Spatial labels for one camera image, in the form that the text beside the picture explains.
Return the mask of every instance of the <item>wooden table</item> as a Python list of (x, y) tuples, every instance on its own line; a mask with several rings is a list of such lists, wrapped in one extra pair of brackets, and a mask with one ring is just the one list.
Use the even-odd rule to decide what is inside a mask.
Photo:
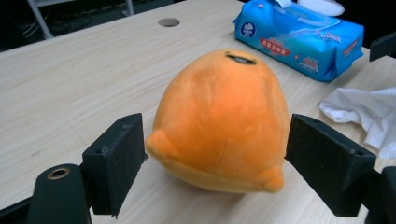
[[(396, 60), (368, 62), (369, 50), (332, 83), (317, 82), (236, 41), (233, 19), (242, 3), (190, 0), (0, 54), (0, 208), (33, 193), (46, 169), (82, 162), (81, 153), (115, 120), (143, 114), (151, 132), (169, 81), (192, 60), (214, 49), (260, 55), (274, 70), (290, 113), (321, 119), (362, 144), (356, 124), (336, 124), (318, 103), (336, 88), (366, 91), (396, 86)], [(176, 18), (180, 25), (158, 21)], [(377, 160), (375, 169), (396, 161)], [(363, 223), (335, 217), (286, 162), (285, 187), (276, 194), (212, 192), (165, 172), (154, 159), (142, 166), (118, 219), (93, 223)]]

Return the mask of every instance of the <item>floor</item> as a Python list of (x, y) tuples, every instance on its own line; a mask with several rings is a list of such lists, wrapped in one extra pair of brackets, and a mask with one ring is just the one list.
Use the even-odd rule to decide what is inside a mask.
[[(173, 0), (133, 0), (134, 14), (171, 4), (174, 4)], [(40, 11), (49, 30), (55, 37), (124, 18), (125, 15), (122, 12), (126, 11), (126, 4), (123, 0), (119, 0), (112, 6), (78, 7), (81, 7), (81, 5), (70, 2), (69, 4), (64, 3), (52, 7), (41, 7)], [(45, 40), (37, 21), (28, 21), (21, 24), (20, 30), (28, 44)]]

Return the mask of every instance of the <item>blue tissue box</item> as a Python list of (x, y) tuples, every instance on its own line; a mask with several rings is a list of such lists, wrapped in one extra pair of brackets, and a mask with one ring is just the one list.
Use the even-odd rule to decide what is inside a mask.
[(363, 26), (295, 3), (251, 0), (233, 23), (236, 39), (317, 81), (333, 81), (363, 55)]

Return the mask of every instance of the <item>stuffed animal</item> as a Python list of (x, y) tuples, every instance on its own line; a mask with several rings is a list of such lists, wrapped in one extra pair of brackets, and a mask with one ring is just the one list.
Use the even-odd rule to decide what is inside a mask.
[(290, 114), (279, 83), (258, 57), (209, 52), (170, 82), (146, 151), (173, 175), (225, 192), (282, 189)]

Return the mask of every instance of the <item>tissue box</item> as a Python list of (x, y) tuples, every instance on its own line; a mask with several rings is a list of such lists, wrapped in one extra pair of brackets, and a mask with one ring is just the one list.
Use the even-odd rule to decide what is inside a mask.
[(233, 23), (236, 39), (317, 81), (333, 81), (363, 55), (363, 26), (295, 3), (251, 0)]

